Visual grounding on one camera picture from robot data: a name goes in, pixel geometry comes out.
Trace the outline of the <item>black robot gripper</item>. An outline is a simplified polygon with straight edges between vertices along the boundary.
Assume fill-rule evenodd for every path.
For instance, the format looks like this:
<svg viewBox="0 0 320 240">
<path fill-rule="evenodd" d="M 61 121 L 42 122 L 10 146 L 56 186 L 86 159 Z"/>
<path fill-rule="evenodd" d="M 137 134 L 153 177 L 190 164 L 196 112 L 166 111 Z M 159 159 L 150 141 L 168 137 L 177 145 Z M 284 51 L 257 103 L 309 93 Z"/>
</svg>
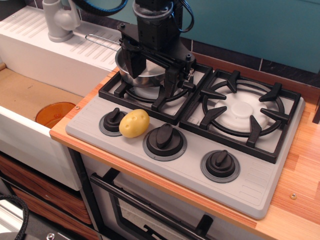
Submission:
<svg viewBox="0 0 320 240">
<path fill-rule="evenodd" d="M 193 54 L 180 39 L 183 15 L 171 13 L 155 19 L 138 16 L 137 24 L 121 23 L 122 58 L 129 75 L 136 79 L 146 68 L 146 60 L 165 69 L 164 94 L 171 98 L 195 64 Z"/>
</svg>

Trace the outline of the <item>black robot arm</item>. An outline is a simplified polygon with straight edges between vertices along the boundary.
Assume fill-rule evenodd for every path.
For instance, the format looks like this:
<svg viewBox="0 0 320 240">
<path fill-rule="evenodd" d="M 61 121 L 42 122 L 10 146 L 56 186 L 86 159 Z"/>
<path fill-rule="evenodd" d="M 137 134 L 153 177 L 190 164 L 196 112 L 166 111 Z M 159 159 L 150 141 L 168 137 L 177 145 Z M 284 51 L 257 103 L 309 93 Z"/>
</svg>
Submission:
<svg viewBox="0 0 320 240">
<path fill-rule="evenodd" d="M 193 11 L 185 0 L 135 0 L 132 4 L 136 24 L 121 23 L 122 57 L 132 78 L 137 78 L 149 60 L 165 69 L 165 97 L 188 79 L 196 64 L 194 55 L 181 42 L 181 33 L 190 31 L 195 20 L 183 29 L 183 10 Z"/>
</svg>

